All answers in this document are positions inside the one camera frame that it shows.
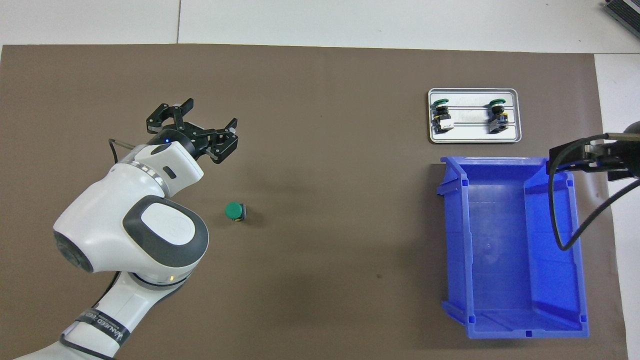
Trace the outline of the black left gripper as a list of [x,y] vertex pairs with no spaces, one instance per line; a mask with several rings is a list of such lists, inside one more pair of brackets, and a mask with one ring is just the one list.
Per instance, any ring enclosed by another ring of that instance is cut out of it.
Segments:
[[[207,156],[215,164],[221,164],[233,153],[238,146],[238,135],[236,134],[239,120],[231,119],[222,129],[195,129],[192,136],[183,133],[186,130],[184,116],[194,108],[194,98],[188,98],[178,105],[162,103],[147,117],[146,131],[157,133],[154,136],[155,145],[167,145],[178,142],[185,150],[198,160],[199,157]],[[163,123],[168,119],[173,119],[173,128],[164,128]]]

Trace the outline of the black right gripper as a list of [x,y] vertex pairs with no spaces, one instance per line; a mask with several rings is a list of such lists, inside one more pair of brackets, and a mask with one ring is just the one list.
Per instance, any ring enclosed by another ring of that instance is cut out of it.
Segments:
[[640,178],[639,141],[617,140],[592,144],[593,141],[578,139],[550,148],[548,175],[575,171],[609,171],[608,182]]

